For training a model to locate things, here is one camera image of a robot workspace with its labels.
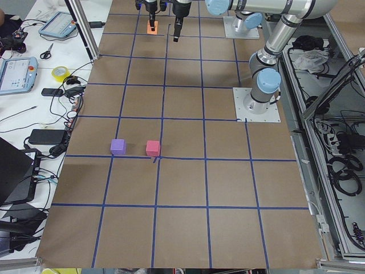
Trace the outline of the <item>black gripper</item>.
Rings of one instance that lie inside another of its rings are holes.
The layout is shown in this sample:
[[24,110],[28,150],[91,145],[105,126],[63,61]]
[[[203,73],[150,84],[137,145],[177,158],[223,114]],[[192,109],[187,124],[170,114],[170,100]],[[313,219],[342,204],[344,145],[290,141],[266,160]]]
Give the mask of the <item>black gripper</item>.
[[183,27],[183,18],[187,17],[190,12],[191,0],[173,0],[172,11],[176,16],[174,24],[173,41],[178,42]]
[[154,27],[156,13],[158,11],[165,11],[167,3],[166,1],[143,0],[143,4],[145,5],[146,11],[149,12],[150,25]]

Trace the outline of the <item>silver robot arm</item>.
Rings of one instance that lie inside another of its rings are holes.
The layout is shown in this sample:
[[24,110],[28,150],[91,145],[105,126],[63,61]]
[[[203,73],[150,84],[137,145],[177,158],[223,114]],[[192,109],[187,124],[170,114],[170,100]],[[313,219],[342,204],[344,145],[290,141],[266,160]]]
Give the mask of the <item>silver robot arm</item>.
[[[142,5],[149,15],[147,22],[147,33],[157,34],[156,14],[167,9],[167,3],[173,5],[175,20],[175,36],[179,37],[183,26],[183,20],[189,15],[192,1],[135,1],[136,10],[140,10]],[[251,30],[258,27],[262,22],[262,14],[237,11],[233,27],[236,32]]]
[[258,115],[267,111],[281,83],[281,76],[274,66],[287,42],[304,19],[327,14],[337,1],[206,1],[205,4],[212,15],[222,15],[228,10],[281,15],[265,46],[254,53],[249,61],[253,87],[244,99],[244,107]]

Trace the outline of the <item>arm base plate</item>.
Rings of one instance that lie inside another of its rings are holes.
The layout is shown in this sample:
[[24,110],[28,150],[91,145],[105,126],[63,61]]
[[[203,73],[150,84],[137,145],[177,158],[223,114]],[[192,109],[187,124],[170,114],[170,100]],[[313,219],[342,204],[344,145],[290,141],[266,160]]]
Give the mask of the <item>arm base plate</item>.
[[246,18],[223,17],[225,37],[231,39],[259,39],[258,26],[261,14],[252,14]]
[[236,120],[239,122],[280,123],[281,119],[275,96],[269,102],[258,103],[251,97],[251,88],[234,87],[233,98]]

